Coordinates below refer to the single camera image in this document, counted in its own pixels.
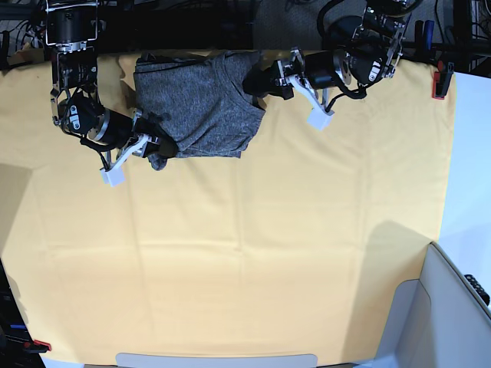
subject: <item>yellow fabric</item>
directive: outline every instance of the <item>yellow fabric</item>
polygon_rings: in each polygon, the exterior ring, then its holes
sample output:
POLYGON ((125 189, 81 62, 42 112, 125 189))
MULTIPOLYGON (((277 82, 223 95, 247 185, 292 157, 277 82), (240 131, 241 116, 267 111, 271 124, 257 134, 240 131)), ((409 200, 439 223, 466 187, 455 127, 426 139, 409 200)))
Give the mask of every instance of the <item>yellow fabric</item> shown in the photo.
MULTIPOLYGON (((135 56, 100 60, 102 102, 127 113, 135 56)), ((241 159, 124 165, 111 188, 94 152, 51 123, 51 65, 0 81, 2 261, 46 357, 313 353, 372 358, 396 286, 418 278, 443 211, 456 88, 401 62, 331 125, 308 101, 268 97, 241 159)))

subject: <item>white plastic part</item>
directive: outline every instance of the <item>white plastic part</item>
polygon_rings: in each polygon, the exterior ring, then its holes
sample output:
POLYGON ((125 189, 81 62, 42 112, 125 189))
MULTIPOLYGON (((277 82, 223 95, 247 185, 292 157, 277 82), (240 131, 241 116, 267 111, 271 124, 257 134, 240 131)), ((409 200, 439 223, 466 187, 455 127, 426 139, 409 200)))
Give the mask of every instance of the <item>white plastic part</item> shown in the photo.
POLYGON ((147 134, 142 134, 138 137, 138 141, 131 146, 127 146, 120 151, 116 162, 112 163, 109 159, 109 170, 104 168, 101 169, 102 180, 104 180, 104 184, 109 184, 110 186, 117 186, 124 182, 124 172, 121 169, 121 165, 130 157, 130 155, 138 151, 142 148, 148 141, 150 140, 150 136, 147 134))
POLYGON ((334 111, 331 110, 328 113, 325 111, 325 104, 328 101, 327 89, 322 91, 322 104, 317 99, 317 94, 310 85, 303 86, 300 83, 300 78, 297 74, 286 77, 286 81, 290 83, 298 92, 307 97, 307 100, 312 105, 312 112, 307 119, 307 122, 315 129, 323 130, 331 122, 334 111))
POLYGON ((124 172, 120 167, 117 169, 110 169, 109 171, 102 168, 101 175, 104 184, 109 184, 110 186, 117 186, 124 182, 124 172))

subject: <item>folded shirt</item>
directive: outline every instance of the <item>folded shirt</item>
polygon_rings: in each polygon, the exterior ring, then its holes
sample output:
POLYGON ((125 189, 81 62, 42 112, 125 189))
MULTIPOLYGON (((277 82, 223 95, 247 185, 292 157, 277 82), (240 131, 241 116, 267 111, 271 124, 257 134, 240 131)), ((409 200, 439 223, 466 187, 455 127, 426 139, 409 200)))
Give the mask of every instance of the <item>folded shirt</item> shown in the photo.
MULTIPOLYGON (((259 52, 227 51, 208 59, 141 58, 134 80, 143 117, 174 139, 176 157, 240 157, 265 111, 242 89, 259 52)), ((167 159, 149 156, 161 170, 167 159)))

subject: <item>red clamp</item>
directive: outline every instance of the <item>red clamp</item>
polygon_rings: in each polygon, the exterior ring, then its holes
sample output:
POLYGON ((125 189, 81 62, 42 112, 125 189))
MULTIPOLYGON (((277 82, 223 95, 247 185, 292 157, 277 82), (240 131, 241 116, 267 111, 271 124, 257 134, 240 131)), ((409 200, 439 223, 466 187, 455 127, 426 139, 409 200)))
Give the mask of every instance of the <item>red clamp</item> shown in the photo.
POLYGON ((43 341, 34 340, 32 343, 26 341, 24 343, 24 351, 26 353, 46 353, 47 351, 51 351, 51 344, 44 343, 43 341))
POLYGON ((438 71, 435 71, 433 76, 433 93, 431 97, 436 100, 445 100, 452 80, 454 64, 451 61, 444 63, 440 60, 437 67, 438 71))

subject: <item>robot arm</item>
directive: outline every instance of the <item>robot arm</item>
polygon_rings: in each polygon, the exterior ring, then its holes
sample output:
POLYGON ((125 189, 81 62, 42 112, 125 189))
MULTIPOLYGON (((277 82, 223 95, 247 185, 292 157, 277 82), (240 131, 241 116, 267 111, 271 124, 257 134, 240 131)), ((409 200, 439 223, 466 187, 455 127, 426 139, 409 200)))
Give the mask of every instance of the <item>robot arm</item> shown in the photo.
MULTIPOLYGON (((46 1, 45 43, 53 51, 54 125, 97 151, 104 181, 112 186, 124 180, 120 167, 130 154, 174 157, 177 145, 162 130, 138 112, 126 117, 105 108, 99 99, 95 48, 101 30, 99 0, 46 1), (118 150, 114 163, 111 150, 118 150)), ((342 1, 331 0, 323 10, 342 1)), ((409 14, 421 1, 407 6, 406 0, 367 0, 363 18, 351 38, 308 56, 295 48, 289 60, 277 60, 265 71, 252 71, 243 81, 244 91, 258 97, 273 94, 288 99, 295 88, 313 106, 309 121, 322 129, 331 119, 332 105, 339 97, 364 98, 371 85, 394 75, 409 14), (354 90, 348 88, 351 76, 358 83, 354 90), (341 94, 328 101, 331 87, 338 87, 341 94), (321 103, 317 90, 323 90, 321 103)), ((320 14, 322 24, 325 12, 320 14)))
POLYGON ((99 32, 97 7, 97 0, 47 0, 45 40, 53 51, 51 109, 55 126, 98 152, 103 179, 115 186, 124 181, 120 167, 130 154, 174 157, 177 145, 137 111, 131 118, 102 105, 94 45, 99 32), (113 163, 110 151, 115 149, 113 163))
MULTIPOLYGON (((343 0, 331 0, 320 11, 318 30, 325 36, 324 17, 343 0)), ((360 24, 346 40, 328 40, 327 50, 304 56, 293 49, 290 60, 277 60, 265 71, 253 71, 243 83, 246 93, 257 97, 266 94, 293 97, 293 89, 304 94, 313 109, 308 122, 322 129, 334 114, 334 102, 343 96, 363 99, 367 89, 383 78, 393 77, 402 56, 402 41, 410 13, 422 0, 407 6, 406 0, 367 0, 360 24), (351 78, 357 88, 349 89, 351 78), (328 89, 338 87, 341 94, 328 101, 328 89), (322 102, 318 92, 322 90, 322 102)))

